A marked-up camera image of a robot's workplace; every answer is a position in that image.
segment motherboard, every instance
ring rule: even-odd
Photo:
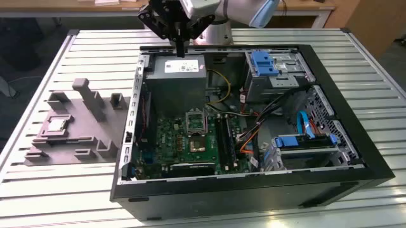
[[[204,128],[204,134],[191,133],[191,128]],[[199,114],[184,118],[157,119],[156,148],[141,154],[145,179],[217,175],[248,172],[245,157],[236,158],[235,137],[241,132],[236,116]]]

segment sticker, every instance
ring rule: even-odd
[[[256,159],[253,157],[251,157],[249,162],[255,166],[255,168],[257,168],[257,161],[256,161]]]
[[[139,7],[122,7],[121,10],[139,10]]]
[[[277,69],[287,69],[287,67],[285,67],[284,64],[276,64],[276,68],[277,68]]]
[[[245,103],[245,95],[240,94],[240,102],[244,104]]]
[[[191,60],[168,60],[164,62],[164,72],[199,72],[199,62],[196,59]]]

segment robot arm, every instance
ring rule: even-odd
[[[137,17],[176,46],[177,57],[184,57],[189,39],[199,37],[215,19],[232,19],[261,28],[277,3],[279,0],[149,0]]]

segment metal slatted table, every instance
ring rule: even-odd
[[[165,45],[148,30],[68,35],[0,155],[0,227],[403,227],[406,94],[354,36],[337,29],[233,29],[235,44],[311,44],[395,178],[323,208],[140,223],[109,202],[113,163],[26,167],[24,155],[49,109],[45,99],[85,77],[101,96],[130,94],[139,47]]]

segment blue latch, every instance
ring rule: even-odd
[[[296,136],[279,136],[275,138],[276,147],[281,146],[297,146],[299,142],[296,140]]]
[[[279,71],[273,68],[273,59],[265,51],[253,51],[251,53],[251,62],[256,68],[257,76],[279,75]]]
[[[333,134],[329,134],[329,139],[331,139],[332,145],[336,145],[337,144],[337,139],[336,139]]]

